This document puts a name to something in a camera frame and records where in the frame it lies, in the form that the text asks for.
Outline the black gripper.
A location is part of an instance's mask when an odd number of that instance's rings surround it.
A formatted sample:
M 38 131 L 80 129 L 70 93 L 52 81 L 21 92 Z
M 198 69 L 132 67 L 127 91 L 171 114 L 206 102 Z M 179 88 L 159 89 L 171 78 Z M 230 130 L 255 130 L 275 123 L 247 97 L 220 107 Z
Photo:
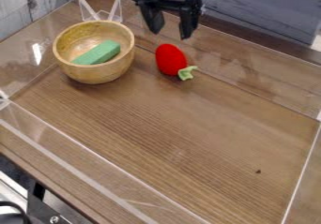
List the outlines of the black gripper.
M 139 6 L 147 27 L 153 34 L 157 34 L 164 26 L 161 10 L 179 10 L 180 38 L 187 39 L 191 37 L 203 12 L 202 0 L 135 0 L 135 3 Z

